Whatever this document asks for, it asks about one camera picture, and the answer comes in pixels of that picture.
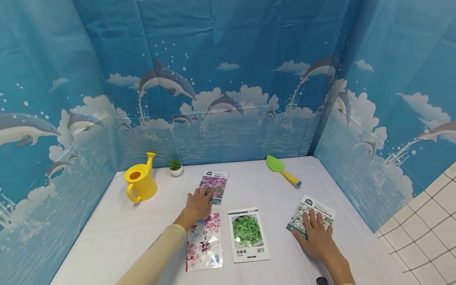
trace small potted plant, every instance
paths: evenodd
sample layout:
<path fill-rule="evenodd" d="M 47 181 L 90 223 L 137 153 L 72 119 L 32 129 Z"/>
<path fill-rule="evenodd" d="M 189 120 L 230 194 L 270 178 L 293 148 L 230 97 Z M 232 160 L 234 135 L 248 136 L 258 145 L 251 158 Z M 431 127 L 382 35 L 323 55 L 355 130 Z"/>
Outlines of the small potted plant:
<path fill-rule="evenodd" d="M 179 160 L 173 159 L 170 161 L 170 172 L 173 176 L 179 176 L 184 172 L 184 168 Z"/>

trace seed packet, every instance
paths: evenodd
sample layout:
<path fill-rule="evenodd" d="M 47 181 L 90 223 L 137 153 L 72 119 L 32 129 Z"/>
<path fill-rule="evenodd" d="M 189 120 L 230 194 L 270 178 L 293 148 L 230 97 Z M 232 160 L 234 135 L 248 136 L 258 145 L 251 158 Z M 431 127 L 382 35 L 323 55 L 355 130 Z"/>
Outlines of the seed packet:
<path fill-rule="evenodd" d="M 228 211 L 228 218 L 234 263 L 271 259 L 257 207 Z"/>
<path fill-rule="evenodd" d="M 310 209 L 314 209 L 315 214 L 319 212 L 323 216 L 323 224 L 325 225 L 325 229 L 328 229 L 328 226 L 331 225 L 334 220 L 336 211 L 318 202 L 308 195 L 305 195 L 304 198 L 302 198 L 301 203 L 299 203 L 299 206 L 296 209 L 295 214 L 291 217 L 291 221 L 286 226 L 286 229 L 290 232 L 292 230 L 297 230 L 305 239 L 307 239 L 307 233 L 306 228 L 304 227 L 302 214 L 306 212 L 307 216 L 310 218 Z"/>
<path fill-rule="evenodd" d="M 211 201 L 214 205 L 220 205 L 222 203 L 222 196 L 225 191 L 227 179 L 227 172 L 206 171 L 206 174 L 201 179 L 199 188 L 201 190 L 204 186 L 207 186 L 207 192 L 209 192 L 212 188 L 215 188 Z"/>
<path fill-rule="evenodd" d="M 223 267 L 220 213 L 199 220 L 187 234 L 185 271 Z"/>

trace white table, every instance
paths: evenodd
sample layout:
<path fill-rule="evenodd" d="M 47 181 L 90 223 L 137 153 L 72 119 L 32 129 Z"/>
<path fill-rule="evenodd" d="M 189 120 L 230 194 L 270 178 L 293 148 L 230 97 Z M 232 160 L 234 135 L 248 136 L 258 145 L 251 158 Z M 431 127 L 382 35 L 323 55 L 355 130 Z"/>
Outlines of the white table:
<path fill-rule="evenodd" d="M 285 229 L 305 194 L 337 211 L 333 237 L 358 284 L 410 284 L 318 159 L 282 161 L 287 171 L 301 179 L 300 189 L 270 171 L 265 161 L 186 166 L 177 178 L 161 168 L 153 171 L 157 194 L 139 205 L 127 198 L 123 172 L 117 173 L 51 284 L 115 284 L 178 216 L 186 194 L 199 185 L 205 170 L 229 173 L 222 204 L 212 208 L 220 212 L 223 268 L 185 272 L 182 247 L 158 284 L 314 285 L 319 276 L 332 284 L 326 269 L 303 253 Z M 227 211 L 254 206 L 259 209 L 271 260 L 234 264 Z"/>

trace green plant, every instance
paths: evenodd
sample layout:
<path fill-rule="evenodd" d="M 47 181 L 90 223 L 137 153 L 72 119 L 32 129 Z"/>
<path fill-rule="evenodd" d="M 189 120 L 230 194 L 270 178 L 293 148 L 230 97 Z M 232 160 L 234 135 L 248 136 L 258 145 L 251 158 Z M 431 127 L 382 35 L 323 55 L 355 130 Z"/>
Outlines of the green plant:
<path fill-rule="evenodd" d="M 181 166 L 182 166 L 182 164 L 177 159 L 173 159 L 173 160 L 170 161 L 170 169 L 171 170 L 178 170 Z"/>
<path fill-rule="evenodd" d="M 262 241 L 257 218 L 238 217 L 233 221 L 234 240 L 243 246 L 252 247 Z"/>

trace black object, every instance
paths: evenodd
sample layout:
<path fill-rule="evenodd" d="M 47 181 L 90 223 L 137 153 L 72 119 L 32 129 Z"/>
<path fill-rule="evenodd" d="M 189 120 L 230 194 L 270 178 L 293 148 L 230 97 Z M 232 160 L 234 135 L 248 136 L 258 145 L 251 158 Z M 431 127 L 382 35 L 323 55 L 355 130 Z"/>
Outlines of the black object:
<path fill-rule="evenodd" d="M 316 285 L 328 285 L 328 280 L 325 277 L 318 277 L 316 279 Z"/>

